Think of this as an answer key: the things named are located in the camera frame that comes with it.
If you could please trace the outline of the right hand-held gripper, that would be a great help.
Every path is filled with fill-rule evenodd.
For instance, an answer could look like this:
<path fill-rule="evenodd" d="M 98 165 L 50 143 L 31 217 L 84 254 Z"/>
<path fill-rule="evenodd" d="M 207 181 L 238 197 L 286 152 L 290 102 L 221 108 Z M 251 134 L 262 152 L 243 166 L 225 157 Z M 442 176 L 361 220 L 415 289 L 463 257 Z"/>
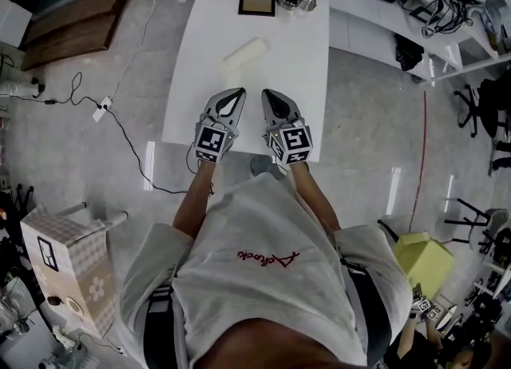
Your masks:
<path fill-rule="evenodd" d="M 294 100 L 274 89 L 261 93 L 263 114 L 267 122 L 263 139 L 281 165 L 304 162 L 313 144 L 311 131 Z"/>

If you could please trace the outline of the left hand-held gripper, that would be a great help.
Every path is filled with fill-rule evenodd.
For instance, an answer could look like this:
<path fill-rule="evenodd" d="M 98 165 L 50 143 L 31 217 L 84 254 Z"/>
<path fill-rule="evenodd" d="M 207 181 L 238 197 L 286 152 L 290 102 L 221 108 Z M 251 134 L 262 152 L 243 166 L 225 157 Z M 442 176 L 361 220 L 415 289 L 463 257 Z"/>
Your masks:
<path fill-rule="evenodd" d="M 245 88 L 213 95 L 196 123 L 194 149 L 202 161 L 218 164 L 239 136 L 237 125 L 246 101 Z"/>

